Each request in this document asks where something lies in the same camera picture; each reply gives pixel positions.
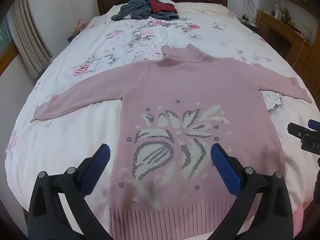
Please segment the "blue rubber tip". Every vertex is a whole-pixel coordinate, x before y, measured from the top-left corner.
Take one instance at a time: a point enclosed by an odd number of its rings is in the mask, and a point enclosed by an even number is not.
[[[310,119],[308,122],[308,127],[315,131],[320,131],[320,122]]]
[[[227,159],[227,154],[214,144],[211,147],[211,159],[216,166],[230,194],[237,198],[241,195],[241,178]]]
[[[80,194],[82,197],[92,193],[109,160],[110,148],[104,144],[99,148],[99,151],[96,152],[94,160],[80,179]]]

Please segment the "silver screw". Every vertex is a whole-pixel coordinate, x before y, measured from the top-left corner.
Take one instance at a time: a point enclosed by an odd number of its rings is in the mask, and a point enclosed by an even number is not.
[[[38,176],[39,176],[39,178],[43,178],[45,176],[45,172],[44,171],[39,172]]]
[[[70,167],[69,169],[67,169],[67,173],[68,174],[74,174],[76,171],[76,168],[75,167]]]
[[[277,172],[275,173],[275,175],[276,175],[276,177],[279,178],[279,179],[282,178],[282,173],[279,172],[279,171],[277,171]]]
[[[246,167],[244,170],[248,174],[252,174],[254,172],[253,168],[251,168],[251,167]]]

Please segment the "white bed sheet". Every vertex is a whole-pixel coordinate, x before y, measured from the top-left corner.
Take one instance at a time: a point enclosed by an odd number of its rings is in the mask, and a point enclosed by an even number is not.
[[[63,117],[30,123],[36,106],[85,78],[135,60],[160,59],[161,46],[165,44],[182,48],[192,43],[214,57],[233,57],[296,77],[306,89],[289,64],[225,7],[205,3],[175,6],[179,20],[113,22],[110,17],[120,9],[114,6],[106,15],[95,17],[39,79],[17,118],[5,162],[9,187],[26,210],[40,171],[49,175],[63,173],[106,143],[111,159],[86,201],[108,230],[110,176],[119,137],[121,100],[91,104]],[[314,100],[309,104],[270,91],[262,95],[283,147],[285,179],[294,212],[312,200],[319,167],[317,156],[300,149],[300,141],[288,134],[287,125],[294,122],[306,127],[309,119],[320,120],[320,113]],[[62,204],[72,227],[80,231],[63,196]]]

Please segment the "sweater sleeve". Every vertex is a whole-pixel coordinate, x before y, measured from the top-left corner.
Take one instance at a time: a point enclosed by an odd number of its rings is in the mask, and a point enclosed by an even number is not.
[[[146,70],[147,62],[138,61],[84,79],[37,106],[31,122],[57,118],[89,104],[122,99],[126,92],[141,83]]]
[[[265,67],[249,65],[239,60],[229,59],[230,67],[247,82],[255,85],[258,90],[270,90],[297,99],[303,99],[309,103],[305,89],[302,89],[295,77],[285,77]]]

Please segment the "knitted sweater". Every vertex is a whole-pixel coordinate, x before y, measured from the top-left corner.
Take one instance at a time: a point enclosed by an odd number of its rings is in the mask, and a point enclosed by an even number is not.
[[[114,239],[182,239],[212,232],[235,198],[211,162],[211,145],[219,142],[258,173],[285,173],[281,144],[259,90],[311,103],[296,78],[211,57],[191,44],[165,45],[162,51],[164,59],[134,62],[77,83],[38,106],[32,119],[122,99],[109,206]]]

